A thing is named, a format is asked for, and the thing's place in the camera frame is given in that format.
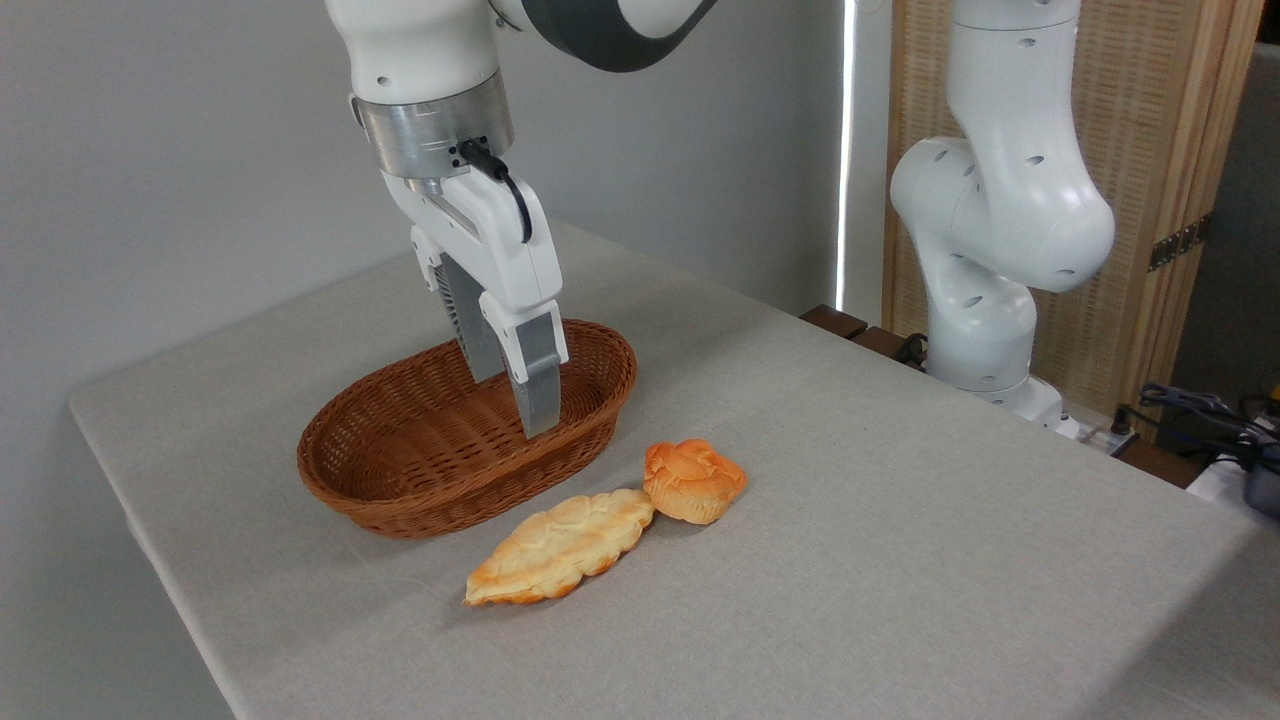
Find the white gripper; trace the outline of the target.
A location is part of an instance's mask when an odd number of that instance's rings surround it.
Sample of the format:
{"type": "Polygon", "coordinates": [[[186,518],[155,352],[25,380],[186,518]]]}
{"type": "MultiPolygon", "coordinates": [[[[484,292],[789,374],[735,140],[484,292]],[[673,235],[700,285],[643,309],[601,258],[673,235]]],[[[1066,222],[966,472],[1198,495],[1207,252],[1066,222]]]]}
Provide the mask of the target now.
{"type": "Polygon", "coordinates": [[[570,360],[558,302],[561,265],[545,213],[529,183],[532,224],[506,184],[477,170],[445,178],[442,195],[421,195],[381,174],[413,223],[411,240],[431,290],[442,297],[475,383],[507,372],[530,439],[561,421],[561,366],[570,360]],[[434,278],[431,272],[433,263],[434,278]]]}

